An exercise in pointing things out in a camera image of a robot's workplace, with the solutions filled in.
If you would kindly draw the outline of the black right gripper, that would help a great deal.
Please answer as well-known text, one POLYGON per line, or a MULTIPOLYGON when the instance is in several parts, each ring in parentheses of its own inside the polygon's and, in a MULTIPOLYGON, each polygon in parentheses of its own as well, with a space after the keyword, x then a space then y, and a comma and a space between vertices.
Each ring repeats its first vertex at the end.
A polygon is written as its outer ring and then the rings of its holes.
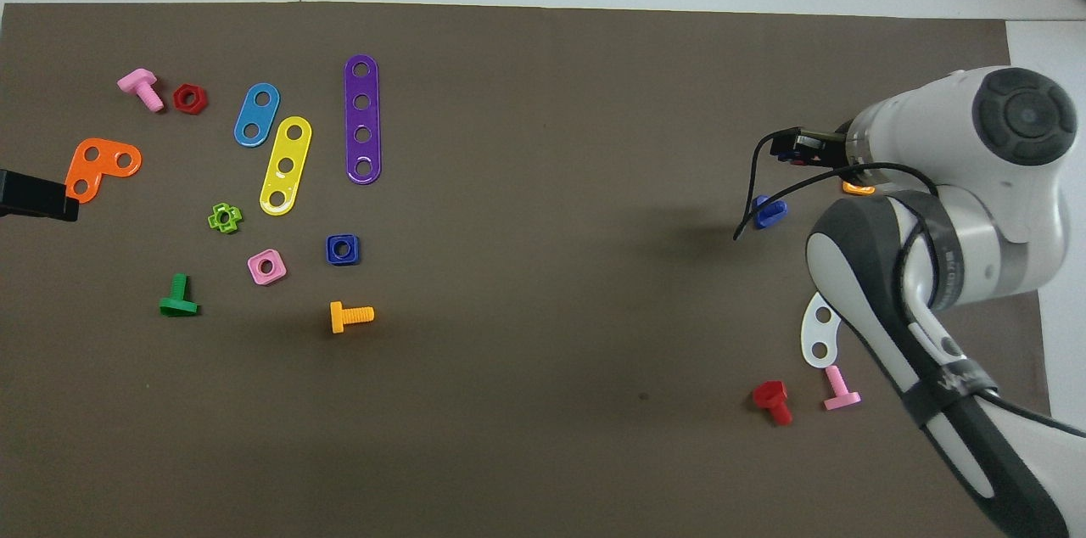
POLYGON ((783 129, 772 132, 770 154, 780 162, 831 170, 849 165, 846 133, 783 129))

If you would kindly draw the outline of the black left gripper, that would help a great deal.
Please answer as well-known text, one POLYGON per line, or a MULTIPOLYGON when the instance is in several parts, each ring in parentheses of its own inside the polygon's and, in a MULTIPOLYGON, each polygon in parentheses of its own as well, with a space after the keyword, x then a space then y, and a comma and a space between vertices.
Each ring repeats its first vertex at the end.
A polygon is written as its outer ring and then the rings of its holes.
POLYGON ((28 216, 74 222, 78 220, 79 201, 71 198, 61 182, 1 171, 1 217, 28 216))

